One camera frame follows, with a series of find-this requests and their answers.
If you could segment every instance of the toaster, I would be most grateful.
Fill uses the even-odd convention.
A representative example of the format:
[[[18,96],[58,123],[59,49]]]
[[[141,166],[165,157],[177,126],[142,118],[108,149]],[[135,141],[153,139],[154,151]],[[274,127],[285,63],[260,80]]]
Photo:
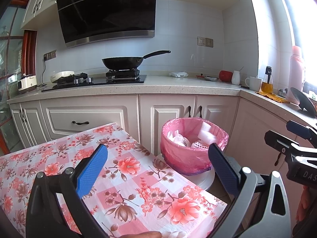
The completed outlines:
[[[34,90],[37,87],[36,75],[25,75],[18,82],[19,94],[24,94],[28,91]]]

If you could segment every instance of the pan handle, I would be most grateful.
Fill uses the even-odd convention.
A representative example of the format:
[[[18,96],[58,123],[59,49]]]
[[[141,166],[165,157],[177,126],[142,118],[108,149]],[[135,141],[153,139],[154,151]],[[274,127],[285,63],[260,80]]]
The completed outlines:
[[[143,59],[147,59],[147,58],[155,56],[155,55],[163,55],[163,54],[170,54],[170,53],[171,53],[171,51],[169,51],[169,50],[156,51],[156,52],[152,52],[148,55],[144,55]]]

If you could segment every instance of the black cable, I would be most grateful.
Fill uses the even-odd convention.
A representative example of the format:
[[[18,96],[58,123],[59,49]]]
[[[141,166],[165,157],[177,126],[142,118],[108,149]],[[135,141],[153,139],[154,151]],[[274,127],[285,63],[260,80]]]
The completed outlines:
[[[45,59],[44,59],[44,71],[43,71],[43,73],[42,73],[42,83],[43,83],[43,84],[38,85],[38,87],[44,87],[44,86],[47,85],[47,84],[45,84],[45,83],[43,82],[43,74],[44,74],[45,70],[46,70],[46,64],[45,64]]]

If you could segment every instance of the red cup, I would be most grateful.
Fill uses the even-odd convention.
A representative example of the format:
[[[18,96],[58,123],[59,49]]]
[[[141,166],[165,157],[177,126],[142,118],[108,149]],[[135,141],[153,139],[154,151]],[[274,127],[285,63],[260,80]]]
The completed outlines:
[[[222,82],[231,83],[232,75],[233,75],[233,72],[220,71],[220,73],[219,73],[219,79],[220,79]]]

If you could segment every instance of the black frying pan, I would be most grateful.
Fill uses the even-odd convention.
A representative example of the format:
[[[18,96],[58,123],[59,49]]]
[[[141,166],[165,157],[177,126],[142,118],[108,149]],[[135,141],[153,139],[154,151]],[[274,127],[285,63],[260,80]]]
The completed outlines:
[[[144,59],[147,59],[147,58],[155,56],[155,55],[169,54],[170,52],[171,51],[168,51],[168,50],[161,50],[161,51],[156,51],[156,52],[150,53],[150,54],[145,55],[143,57],[105,58],[105,59],[102,59],[102,62],[109,70],[114,70],[114,71],[132,70],[132,69],[138,68]]]

